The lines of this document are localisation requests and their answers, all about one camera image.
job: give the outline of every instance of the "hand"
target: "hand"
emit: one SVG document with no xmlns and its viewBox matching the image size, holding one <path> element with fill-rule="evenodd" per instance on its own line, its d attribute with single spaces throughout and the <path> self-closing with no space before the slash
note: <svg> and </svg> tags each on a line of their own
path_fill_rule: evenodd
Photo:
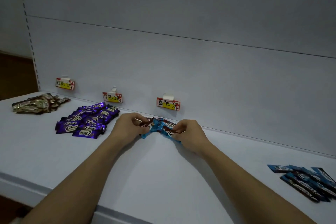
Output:
<svg viewBox="0 0 336 224">
<path fill-rule="evenodd" d="M 196 120 L 181 120 L 173 127 L 173 130 L 176 130 L 176 133 L 172 137 L 177 141 L 181 141 L 185 148 L 195 152 L 197 155 L 201 155 L 202 150 L 211 145 Z"/>
<path fill-rule="evenodd" d="M 116 121 L 108 138 L 120 142 L 122 147 L 128 145 L 137 135 L 149 132 L 149 128 L 138 127 L 141 123 L 139 120 L 148 121 L 147 118 L 136 112 L 122 114 Z"/>
</svg>

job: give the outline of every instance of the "pile of candy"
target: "pile of candy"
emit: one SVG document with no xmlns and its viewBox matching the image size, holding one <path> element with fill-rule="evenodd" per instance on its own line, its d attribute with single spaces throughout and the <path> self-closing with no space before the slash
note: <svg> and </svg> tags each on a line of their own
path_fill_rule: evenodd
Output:
<svg viewBox="0 0 336 224">
<path fill-rule="evenodd" d="M 336 199 L 336 182 L 321 167 L 312 167 L 314 171 L 293 165 L 268 167 L 275 173 L 286 173 L 280 179 L 316 203 Z"/>
<path fill-rule="evenodd" d="M 162 134 L 164 137 L 167 137 L 175 142 L 181 143 L 180 141 L 176 141 L 175 139 L 172 138 L 172 135 L 175 133 L 172 128 L 176 125 L 175 123 L 165 120 L 163 118 L 147 118 L 147 122 L 142 122 L 140 123 L 140 127 L 145 127 L 149 128 L 149 132 L 146 134 L 142 134 L 142 138 L 146 138 L 149 134 L 153 132 L 159 132 Z"/>
<path fill-rule="evenodd" d="M 69 98 L 59 98 L 50 93 L 45 93 L 34 98 L 20 101 L 12 104 L 13 112 L 26 114 L 43 114 L 45 112 L 54 112 L 57 108 L 68 102 Z"/>
<path fill-rule="evenodd" d="M 119 115 L 119 110 L 105 102 L 77 108 L 70 116 L 56 123 L 56 134 L 73 133 L 73 136 L 98 138 L 107 124 Z"/>
</svg>

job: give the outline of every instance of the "store shelf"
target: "store shelf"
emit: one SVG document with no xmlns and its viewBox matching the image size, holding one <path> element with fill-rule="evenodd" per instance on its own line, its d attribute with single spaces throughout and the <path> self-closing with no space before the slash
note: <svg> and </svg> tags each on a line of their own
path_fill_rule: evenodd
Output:
<svg viewBox="0 0 336 224">
<path fill-rule="evenodd" d="M 82 163 L 109 135 L 98 139 L 56 135 L 55 124 L 88 101 L 73 99 L 56 112 L 16 114 L 0 101 L 0 194 L 36 205 Z M 204 129 L 209 140 L 254 177 L 302 210 L 318 224 L 336 218 L 336 201 L 315 204 L 274 174 L 267 164 L 323 167 L 336 178 L 336 160 Z M 240 223 L 239 217 L 206 163 L 183 146 L 153 133 L 119 157 L 105 184 L 97 210 L 129 222 Z"/>
</svg>

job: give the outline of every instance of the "yellow price label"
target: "yellow price label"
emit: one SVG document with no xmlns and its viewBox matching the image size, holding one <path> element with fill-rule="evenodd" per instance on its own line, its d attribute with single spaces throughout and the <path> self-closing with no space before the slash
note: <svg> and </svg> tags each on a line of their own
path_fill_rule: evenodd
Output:
<svg viewBox="0 0 336 224">
<path fill-rule="evenodd" d="M 121 94 L 111 94 L 108 92 L 103 92 L 103 99 L 105 101 L 109 102 L 116 102 L 116 103 L 122 103 L 123 102 L 123 96 Z"/>
<path fill-rule="evenodd" d="M 61 78 L 56 78 L 56 87 L 67 89 L 67 90 L 74 90 L 75 82 L 71 80 L 63 81 Z"/>
<path fill-rule="evenodd" d="M 156 105 L 158 107 L 163 107 L 163 108 L 168 108 L 171 110 L 179 111 L 180 110 L 180 101 L 168 101 L 168 100 L 163 100 L 162 98 L 157 98 L 157 103 Z"/>
</svg>

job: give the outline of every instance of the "forearm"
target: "forearm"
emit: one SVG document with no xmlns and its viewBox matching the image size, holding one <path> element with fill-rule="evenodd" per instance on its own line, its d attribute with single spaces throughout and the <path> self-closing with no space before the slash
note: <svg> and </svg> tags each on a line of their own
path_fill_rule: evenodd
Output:
<svg viewBox="0 0 336 224">
<path fill-rule="evenodd" d="M 105 140 L 22 223 L 88 223 L 121 149 L 113 138 Z"/>
<path fill-rule="evenodd" d="M 247 223 L 315 223 L 238 166 L 213 144 L 205 147 L 201 157 L 211 167 L 231 202 Z"/>
</svg>

